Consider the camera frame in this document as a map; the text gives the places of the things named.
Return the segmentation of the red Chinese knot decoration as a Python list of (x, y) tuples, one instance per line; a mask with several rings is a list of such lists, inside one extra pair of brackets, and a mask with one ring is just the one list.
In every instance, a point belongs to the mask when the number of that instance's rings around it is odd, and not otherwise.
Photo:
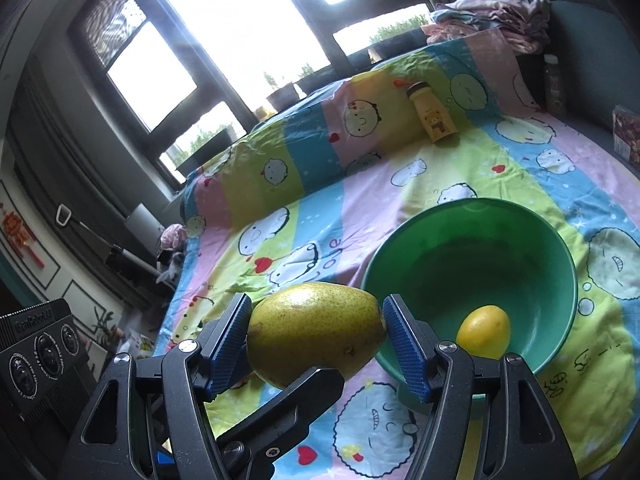
[(32, 248), (32, 244), (37, 241), (35, 234), (17, 212), (1, 209), (1, 231), (18, 258), (23, 260), (29, 256), (38, 269), (42, 270), (46, 267), (40, 255)]

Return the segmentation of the pink cloth bundle left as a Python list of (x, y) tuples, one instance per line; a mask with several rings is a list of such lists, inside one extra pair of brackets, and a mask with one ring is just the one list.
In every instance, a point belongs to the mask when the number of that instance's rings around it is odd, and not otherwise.
[(183, 224), (171, 224), (160, 234), (160, 249), (181, 252), (187, 239), (188, 234), (186, 234), (186, 227)]

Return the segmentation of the colourful cartoon bed sheet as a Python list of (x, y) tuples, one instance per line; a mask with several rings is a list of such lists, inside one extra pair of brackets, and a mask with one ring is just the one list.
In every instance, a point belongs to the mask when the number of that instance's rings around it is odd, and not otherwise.
[[(425, 81), (458, 132), (432, 142), (406, 90)], [(498, 32), (434, 44), (331, 84), (186, 180), (186, 260), (157, 336), (194, 337), (237, 292), (357, 286), (420, 212), (498, 198), (545, 218), (577, 271), (575, 318), (538, 374), (581, 474), (612, 462), (639, 418), (639, 181), (542, 114)]]

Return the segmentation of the pile of pink clothes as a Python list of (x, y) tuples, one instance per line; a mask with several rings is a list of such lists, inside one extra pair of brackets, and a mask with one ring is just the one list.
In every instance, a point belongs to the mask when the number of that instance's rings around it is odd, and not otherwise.
[(421, 29), (427, 44), (497, 29), (517, 54), (536, 54), (550, 42), (546, 0), (456, 0), (439, 3)]

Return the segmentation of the green plastic bowl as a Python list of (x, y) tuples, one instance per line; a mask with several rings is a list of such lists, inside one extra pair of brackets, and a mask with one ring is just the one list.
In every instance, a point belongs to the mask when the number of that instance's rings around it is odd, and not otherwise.
[(559, 232), (498, 198), (454, 200), (405, 221), (376, 250), (361, 286), (377, 300), (400, 295), (448, 340), (474, 310), (501, 308), (511, 322), (508, 349), (534, 374), (559, 353), (577, 306), (577, 272)]

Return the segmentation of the yellow lemon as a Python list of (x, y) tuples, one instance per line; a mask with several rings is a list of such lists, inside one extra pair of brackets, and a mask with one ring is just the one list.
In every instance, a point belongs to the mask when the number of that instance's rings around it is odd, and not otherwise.
[(498, 360), (511, 341), (511, 321), (505, 310), (488, 304), (472, 311), (460, 325), (456, 344), (471, 356)]

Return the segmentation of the clear plastic bottle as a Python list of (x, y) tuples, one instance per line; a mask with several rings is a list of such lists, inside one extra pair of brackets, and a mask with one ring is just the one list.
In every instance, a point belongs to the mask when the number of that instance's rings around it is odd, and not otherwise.
[(544, 55), (544, 92), (547, 110), (558, 116), (566, 113), (566, 92), (562, 81), (559, 59), (554, 54)]

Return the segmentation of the black planter on windowsill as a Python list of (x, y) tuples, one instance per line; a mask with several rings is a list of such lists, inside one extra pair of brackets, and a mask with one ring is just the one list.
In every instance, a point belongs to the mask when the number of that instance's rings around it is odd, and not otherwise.
[(267, 101), (277, 113), (280, 113), (299, 102), (300, 97), (294, 84), (289, 82), (273, 90), (273, 92), (267, 96)]

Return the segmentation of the small yellow bear bottle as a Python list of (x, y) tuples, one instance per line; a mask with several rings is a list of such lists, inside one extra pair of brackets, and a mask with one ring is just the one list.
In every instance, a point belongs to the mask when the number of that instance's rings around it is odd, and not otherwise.
[(432, 142), (437, 142), (458, 132), (448, 110), (425, 81), (412, 84), (407, 90), (420, 122)]

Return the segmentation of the patterned small box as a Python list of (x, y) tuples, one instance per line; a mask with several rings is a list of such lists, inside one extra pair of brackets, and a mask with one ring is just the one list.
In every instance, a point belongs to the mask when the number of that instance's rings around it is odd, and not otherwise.
[(638, 169), (640, 167), (640, 116), (621, 105), (613, 110), (614, 152)]

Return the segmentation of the green-yellow pear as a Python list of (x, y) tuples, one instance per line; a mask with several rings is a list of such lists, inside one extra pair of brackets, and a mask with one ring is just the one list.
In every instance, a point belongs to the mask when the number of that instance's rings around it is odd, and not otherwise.
[(385, 338), (375, 296), (355, 287), (312, 282), (256, 304), (246, 353), (258, 377), (284, 389), (313, 366), (334, 368), (349, 380), (373, 359)]

